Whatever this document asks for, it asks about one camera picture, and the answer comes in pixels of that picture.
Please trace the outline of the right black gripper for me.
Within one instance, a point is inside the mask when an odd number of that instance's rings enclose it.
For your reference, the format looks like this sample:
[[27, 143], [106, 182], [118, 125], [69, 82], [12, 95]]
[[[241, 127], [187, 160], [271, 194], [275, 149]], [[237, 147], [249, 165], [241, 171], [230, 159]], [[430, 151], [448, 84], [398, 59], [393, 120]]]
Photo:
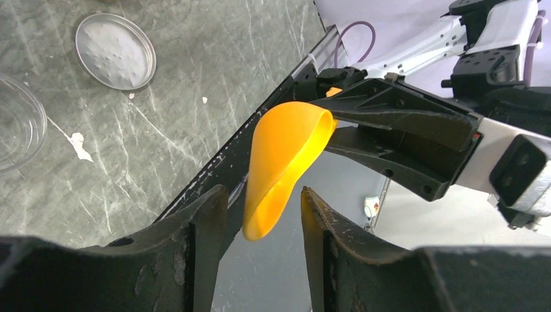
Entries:
[[455, 183], [496, 197], [489, 177], [513, 139], [550, 139], [490, 118], [481, 121], [466, 109], [398, 81], [365, 79], [311, 103], [339, 120], [377, 128], [340, 127], [326, 151], [362, 164], [428, 202], [442, 198], [454, 182], [461, 168], [457, 151], [467, 148], [477, 130], [481, 142]]

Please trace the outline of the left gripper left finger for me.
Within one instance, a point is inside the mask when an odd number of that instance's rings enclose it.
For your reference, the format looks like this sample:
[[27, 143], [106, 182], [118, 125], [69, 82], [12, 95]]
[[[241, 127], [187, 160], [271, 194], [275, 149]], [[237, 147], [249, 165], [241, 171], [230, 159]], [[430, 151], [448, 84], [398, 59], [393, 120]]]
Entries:
[[227, 220], [216, 185], [106, 246], [1, 238], [2, 311], [209, 311]]

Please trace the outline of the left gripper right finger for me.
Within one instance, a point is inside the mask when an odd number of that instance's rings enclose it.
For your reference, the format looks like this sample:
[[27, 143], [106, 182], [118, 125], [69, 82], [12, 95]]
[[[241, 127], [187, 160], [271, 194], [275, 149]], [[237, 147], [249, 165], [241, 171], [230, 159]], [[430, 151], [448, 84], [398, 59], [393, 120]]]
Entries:
[[314, 311], [549, 311], [550, 249], [445, 246], [407, 250], [301, 191]]

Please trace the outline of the orange plastic scoop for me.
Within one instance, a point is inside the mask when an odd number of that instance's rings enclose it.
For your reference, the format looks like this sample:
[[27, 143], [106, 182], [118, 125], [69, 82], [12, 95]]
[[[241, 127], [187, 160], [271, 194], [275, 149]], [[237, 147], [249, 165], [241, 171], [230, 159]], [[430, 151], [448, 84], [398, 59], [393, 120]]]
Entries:
[[243, 234], [257, 241], [280, 219], [295, 184], [321, 155], [338, 122], [316, 105], [291, 101], [270, 109], [251, 145]]

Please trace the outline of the clear plastic jar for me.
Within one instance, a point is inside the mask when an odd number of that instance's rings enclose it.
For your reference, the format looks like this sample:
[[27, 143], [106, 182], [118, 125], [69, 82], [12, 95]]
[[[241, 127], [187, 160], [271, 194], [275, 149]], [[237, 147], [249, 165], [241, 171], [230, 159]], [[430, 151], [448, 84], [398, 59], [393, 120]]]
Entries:
[[1, 74], [1, 175], [33, 160], [47, 134], [44, 106], [31, 89], [5, 73]]

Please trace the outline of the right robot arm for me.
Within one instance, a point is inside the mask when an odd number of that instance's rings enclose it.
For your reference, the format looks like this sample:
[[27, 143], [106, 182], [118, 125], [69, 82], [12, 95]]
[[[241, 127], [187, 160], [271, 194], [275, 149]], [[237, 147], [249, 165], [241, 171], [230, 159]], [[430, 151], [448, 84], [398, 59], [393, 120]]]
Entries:
[[518, 211], [550, 190], [550, 89], [528, 82], [537, 1], [455, 1], [376, 58], [324, 70], [313, 103], [348, 123], [327, 150], [428, 201], [451, 185]]

